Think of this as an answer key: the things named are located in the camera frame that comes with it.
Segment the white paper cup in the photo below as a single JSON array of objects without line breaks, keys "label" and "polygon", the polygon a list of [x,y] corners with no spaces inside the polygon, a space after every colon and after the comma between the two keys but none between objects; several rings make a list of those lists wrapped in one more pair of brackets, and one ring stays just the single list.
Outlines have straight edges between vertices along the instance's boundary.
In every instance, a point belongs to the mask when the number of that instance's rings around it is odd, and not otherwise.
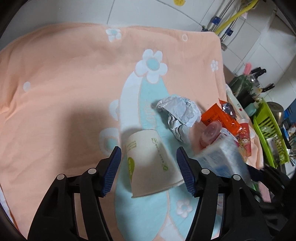
[{"label": "white paper cup", "polygon": [[184,183],[174,158],[156,130],[132,134],[126,143],[133,198],[160,193]]}]

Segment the silver foil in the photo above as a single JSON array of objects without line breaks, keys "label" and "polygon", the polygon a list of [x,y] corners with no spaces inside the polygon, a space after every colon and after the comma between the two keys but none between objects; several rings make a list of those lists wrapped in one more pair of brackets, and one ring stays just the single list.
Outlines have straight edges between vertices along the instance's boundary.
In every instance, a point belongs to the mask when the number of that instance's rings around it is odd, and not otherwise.
[{"label": "silver foil", "polygon": [[168,96],[156,104],[168,113],[168,125],[177,140],[189,144],[189,130],[201,121],[201,111],[194,101],[181,96]]}]

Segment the red gold tea bottle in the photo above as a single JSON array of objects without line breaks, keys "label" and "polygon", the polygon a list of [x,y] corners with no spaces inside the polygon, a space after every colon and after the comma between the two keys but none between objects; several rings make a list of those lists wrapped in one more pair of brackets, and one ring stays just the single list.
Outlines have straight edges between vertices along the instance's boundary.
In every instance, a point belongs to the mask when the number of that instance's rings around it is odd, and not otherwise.
[{"label": "red gold tea bottle", "polygon": [[229,130],[224,128],[221,122],[213,121],[203,131],[200,138],[200,144],[202,147],[208,147],[209,145],[227,137],[231,137],[234,140],[234,143],[239,146],[237,138],[234,137]]}]

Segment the peach floral towel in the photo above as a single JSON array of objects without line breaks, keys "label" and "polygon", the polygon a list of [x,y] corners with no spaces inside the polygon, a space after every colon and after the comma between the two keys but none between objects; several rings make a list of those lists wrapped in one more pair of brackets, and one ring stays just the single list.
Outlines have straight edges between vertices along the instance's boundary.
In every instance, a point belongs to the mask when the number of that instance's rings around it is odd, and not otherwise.
[{"label": "peach floral towel", "polygon": [[186,97],[206,111],[226,99],[219,38],[160,28],[50,25],[1,51],[1,187],[22,235],[58,174],[76,176],[156,130],[181,143],[156,104]]}]

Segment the orange foil wrapper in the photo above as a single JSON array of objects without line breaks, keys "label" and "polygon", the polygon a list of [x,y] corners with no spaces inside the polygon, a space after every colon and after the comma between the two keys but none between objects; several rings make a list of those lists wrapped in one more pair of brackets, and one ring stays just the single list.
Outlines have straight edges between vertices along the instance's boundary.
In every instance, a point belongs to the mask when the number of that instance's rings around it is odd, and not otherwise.
[{"label": "orange foil wrapper", "polygon": [[229,114],[222,111],[218,104],[212,105],[206,112],[201,116],[201,121],[204,125],[208,126],[214,121],[219,121],[223,128],[226,128],[234,136],[237,136],[243,127]]}]

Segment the red printed plastic cup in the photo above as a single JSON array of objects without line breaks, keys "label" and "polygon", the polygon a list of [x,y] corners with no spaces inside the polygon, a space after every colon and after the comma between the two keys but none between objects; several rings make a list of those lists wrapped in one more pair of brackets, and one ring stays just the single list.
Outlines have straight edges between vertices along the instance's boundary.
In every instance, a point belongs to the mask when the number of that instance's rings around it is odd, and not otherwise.
[{"label": "red printed plastic cup", "polygon": [[238,123],[241,125],[241,129],[237,135],[237,140],[241,148],[242,156],[246,160],[252,155],[251,139],[253,133],[250,131],[248,119],[239,119]]}]

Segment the white ceramic plate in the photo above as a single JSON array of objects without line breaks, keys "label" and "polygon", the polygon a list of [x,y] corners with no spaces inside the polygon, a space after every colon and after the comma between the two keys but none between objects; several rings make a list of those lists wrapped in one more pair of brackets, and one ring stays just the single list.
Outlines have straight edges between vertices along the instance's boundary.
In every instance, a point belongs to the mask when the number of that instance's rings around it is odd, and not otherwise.
[{"label": "white ceramic plate", "polygon": [[237,98],[234,96],[234,94],[232,93],[232,90],[230,89],[230,87],[227,84],[226,84],[226,95],[227,95],[227,101],[234,108],[234,111],[235,111],[236,115],[240,119],[247,118],[248,115],[246,114],[246,112],[242,108],[241,104],[239,103],[239,101],[237,100]]}]

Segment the lime green dish rack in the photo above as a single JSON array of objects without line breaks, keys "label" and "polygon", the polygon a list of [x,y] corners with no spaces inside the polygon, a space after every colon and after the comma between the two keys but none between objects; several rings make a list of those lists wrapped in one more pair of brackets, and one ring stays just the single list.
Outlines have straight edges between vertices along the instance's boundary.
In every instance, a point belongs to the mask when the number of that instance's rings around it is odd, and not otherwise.
[{"label": "lime green dish rack", "polygon": [[[260,144],[266,156],[265,161],[269,166],[277,168],[279,165],[289,162],[287,146],[280,131],[280,127],[264,99],[258,103],[258,109],[253,117],[253,127],[259,137]],[[268,143],[269,139],[274,140],[278,157],[274,156],[272,146]]]}]

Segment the pink brush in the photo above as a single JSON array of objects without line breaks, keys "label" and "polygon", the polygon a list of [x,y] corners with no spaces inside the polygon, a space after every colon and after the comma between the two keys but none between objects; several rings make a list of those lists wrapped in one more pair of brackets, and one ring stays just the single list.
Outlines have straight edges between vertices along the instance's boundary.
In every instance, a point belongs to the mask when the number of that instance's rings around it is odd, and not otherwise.
[{"label": "pink brush", "polygon": [[252,64],[249,63],[249,62],[247,62],[247,63],[245,64],[243,74],[244,74],[244,75],[249,75],[250,72],[251,72],[251,70],[252,70]]}]

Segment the black handled knife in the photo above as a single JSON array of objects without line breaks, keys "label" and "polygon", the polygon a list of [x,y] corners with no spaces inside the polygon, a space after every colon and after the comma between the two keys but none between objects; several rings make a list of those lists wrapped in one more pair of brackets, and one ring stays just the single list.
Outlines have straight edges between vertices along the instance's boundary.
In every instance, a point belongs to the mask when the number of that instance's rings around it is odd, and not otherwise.
[{"label": "black handled knife", "polygon": [[275,87],[275,85],[272,83],[272,84],[270,84],[269,86],[263,88],[261,92],[262,92],[262,93],[264,93],[264,92],[268,92],[269,90],[272,90],[274,87]]}]

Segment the green utensil holder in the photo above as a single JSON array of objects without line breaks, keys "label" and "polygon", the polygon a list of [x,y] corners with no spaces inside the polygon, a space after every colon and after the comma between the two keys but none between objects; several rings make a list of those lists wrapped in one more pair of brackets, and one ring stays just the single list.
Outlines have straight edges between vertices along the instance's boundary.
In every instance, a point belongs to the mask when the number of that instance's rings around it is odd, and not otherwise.
[{"label": "green utensil holder", "polygon": [[233,95],[240,99],[245,93],[250,92],[255,83],[255,78],[252,74],[242,74],[234,77],[229,83],[229,87]]}]

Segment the blue white milk carton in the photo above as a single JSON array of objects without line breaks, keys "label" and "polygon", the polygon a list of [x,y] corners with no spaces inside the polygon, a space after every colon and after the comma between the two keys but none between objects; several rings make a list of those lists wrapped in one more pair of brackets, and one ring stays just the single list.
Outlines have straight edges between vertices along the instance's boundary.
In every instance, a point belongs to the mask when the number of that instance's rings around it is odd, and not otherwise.
[{"label": "blue white milk carton", "polygon": [[217,176],[230,178],[239,175],[243,181],[251,184],[247,164],[243,161],[237,145],[230,137],[219,140],[204,148],[194,156],[202,168],[213,171]]}]

